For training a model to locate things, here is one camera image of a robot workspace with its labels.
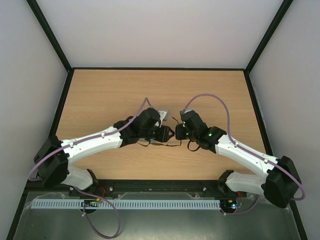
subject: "wooden tabletop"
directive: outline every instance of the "wooden tabletop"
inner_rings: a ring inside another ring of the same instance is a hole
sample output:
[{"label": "wooden tabletop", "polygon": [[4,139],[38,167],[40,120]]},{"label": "wooden tabletop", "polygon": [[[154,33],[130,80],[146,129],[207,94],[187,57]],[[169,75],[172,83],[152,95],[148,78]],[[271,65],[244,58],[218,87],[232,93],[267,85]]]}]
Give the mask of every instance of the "wooden tabletop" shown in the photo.
[{"label": "wooden tabletop", "polygon": [[[179,112],[195,95],[211,93],[227,104],[231,134],[240,142],[264,152],[264,145],[242,71],[209,70],[87,70],[74,71],[57,129],[60,140],[102,131],[136,113],[145,97],[157,110]],[[206,124],[227,129],[227,115],[213,97],[200,97],[190,106]],[[164,123],[173,130],[172,118]],[[172,138],[168,144],[178,144]],[[91,169],[98,179],[216,180],[225,170],[250,173],[235,161],[182,146],[143,147],[132,144],[88,156],[74,165]]]}]

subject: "transparent plastic sheet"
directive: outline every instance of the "transparent plastic sheet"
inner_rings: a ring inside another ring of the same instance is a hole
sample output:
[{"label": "transparent plastic sheet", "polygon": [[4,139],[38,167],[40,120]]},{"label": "transparent plastic sheet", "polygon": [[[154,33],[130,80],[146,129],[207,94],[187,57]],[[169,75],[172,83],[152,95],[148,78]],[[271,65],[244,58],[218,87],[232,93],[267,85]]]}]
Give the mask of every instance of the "transparent plastic sheet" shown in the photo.
[{"label": "transparent plastic sheet", "polygon": [[[99,240],[77,209],[31,209],[34,199],[78,199],[63,192],[30,192],[16,231],[15,240]],[[244,211],[255,202],[255,195],[243,198]],[[125,193],[123,200],[197,200],[187,193]],[[280,209],[265,198],[249,213],[224,216],[218,210],[120,210],[121,235],[133,239],[299,239],[290,207]],[[104,234],[117,229],[112,210],[90,214],[94,226]]]}]

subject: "black frame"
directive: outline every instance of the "black frame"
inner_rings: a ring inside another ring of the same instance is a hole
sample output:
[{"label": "black frame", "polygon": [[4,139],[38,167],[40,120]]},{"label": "black frame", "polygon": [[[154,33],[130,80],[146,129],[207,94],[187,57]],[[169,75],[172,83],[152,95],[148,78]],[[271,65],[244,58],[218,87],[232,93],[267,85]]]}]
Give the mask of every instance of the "black frame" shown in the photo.
[{"label": "black frame", "polygon": [[[41,25],[43,31],[45,32],[46,36],[48,37],[48,40],[50,41],[50,43],[52,44],[52,47],[54,48],[56,54],[58,55],[58,57],[60,58],[63,66],[65,67],[65,70],[67,71],[67,77],[65,80],[65,84],[60,96],[60,100],[53,118],[53,122],[52,122],[52,126],[49,132],[49,136],[55,135],[58,129],[58,125],[59,125],[59,121],[61,118],[61,114],[65,105],[65,101],[68,95],[68,91],[69,91],[69,87],[73,78],[73,74],[74,71],[77,69],[104,69],[104,70],[184,70],[184,71],[243,71],[244,77],[245,77],[245,81],[248,87],[248,91],[250,94],[250,98],[252,101],[252,106],[254,109],[254,113],[256,116],[256,120],[259,126],[259,130],[261,133],[261,137],[262,137],[262,141],[264,144],[264,148],[265,148],[265,152],[268,155],[273,155],[273,151],[269,142],[269,138],[267,135],[267,131],[265,128],[265,124],[263,122],[263,118],[260,112],[260,108],[258,105],[258,101],[254,92],[254,88],[252,85],[252,81],[250,79],[250,72],[252,71],[253,67],[255,66],[255,64],[257,63],[260,55],[262,54],[262,52],[264,51],[265,47],[267,46],[269,40],[271,39],[272,35],[274,34],[274,32],[276,31],[278,25],[280,24],[281,20],[283,19],[283,17],[285,16],[287,10],[289,9],[290,5],[292,4],[293,0],[283,0],[280,8],[278,9],[277,13],[275,14],[272,22],[270,23],[266,33],[264,34],[262,40],[260,41],[257,49],[255,50],[251,60],[249,61],[246,69],[243,68],[183,68],[183,67],[174,67],[174,68],[170,68],[170,67],[71,67],[71,65],[69,64],[63,50],[60,47],[60,44],[58,43],[58,40],[56,39],[53,31],[51,30],[43,12],[41,11],[38,3],[36,0],[26,0],[27,3],[29,4],[31,10],[33,11],[35,17],[37,18],[39,24]],[[157,184],[159,181],[143,181],[143,180],[139,180],[140,183],[146,183],[146,184]],[[188,184],[190,185],[190,188],[192,188],[194,185],[201,185],[203,184],[205,181],[165,181],[167,184],[176,184],[177,182],[183,182],[183,184],[186,184],[185,187],[188,186]],[[13,240],[14,239],[14,235],[16,233],[16,229],[19,223],[19,219],[20,216],[22,214],[26,199],[27,199],[27,195],[29,192],[47,192],[47,191],[53,191],[53,192],[68,192],[69,191],[69,187],[63,184],[60,184],[56,187],[52,187],[52,188],[44,188],[42,186],[41,183],[39,182],[30,182],[28,181],[26,183],[26,186],[24,188],[23,194],[21,196],[17,211],[15,213],[15,216],[13,218],[12,224],[11,224],[11,228],[9,230],[8,236],[7,236],[7,240]],[[302,220],[300,218],[300,214],[296,205],[295,201],[291,201],[290,202],[290,207],[291,210],[293,212],[293,217],[300,235],[300,238],[302,240],[307,240],[307,235],[302,223]]]}]

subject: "gray wall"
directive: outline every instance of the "gray wall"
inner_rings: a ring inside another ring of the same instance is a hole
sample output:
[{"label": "gray wall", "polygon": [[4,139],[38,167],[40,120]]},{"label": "gray wall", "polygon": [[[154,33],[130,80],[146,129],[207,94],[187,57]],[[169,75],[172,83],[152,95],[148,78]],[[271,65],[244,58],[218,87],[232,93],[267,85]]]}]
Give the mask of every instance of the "gray wall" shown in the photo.
[{"label": "gray wall", "polygon": [[245,68],[282,0],[38,0],[74,67]]},{"label": "gray wall", "polygon": [[320,216],[319,13],[318,0],[293,1],[251,73],[272,149],[293,159],[306,188],[297,206],[311,240]]},{"label": "gray wall", "polygon": [[25,0],[0,7],[0,239],[47,138],[66,71]]}]

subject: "gray floor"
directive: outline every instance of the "gray floor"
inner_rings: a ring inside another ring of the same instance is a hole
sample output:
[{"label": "gray floor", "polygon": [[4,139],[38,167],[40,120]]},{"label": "gray floor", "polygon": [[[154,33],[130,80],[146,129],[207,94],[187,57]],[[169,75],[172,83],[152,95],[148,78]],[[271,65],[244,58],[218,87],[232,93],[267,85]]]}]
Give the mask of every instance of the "gray floor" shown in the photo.
[{"label": "gray floor", "polygon": [[[252,200],[246,199],[245,206]],[[120,210],[122,231],[117,240],[298,240],[290,209],[260,201],[244,215],[224,216],[218,210]],[[89,216],[103,234],[117,229],[112,210]],[[25,209],[15,240],[100,240],[74,209]]]}]

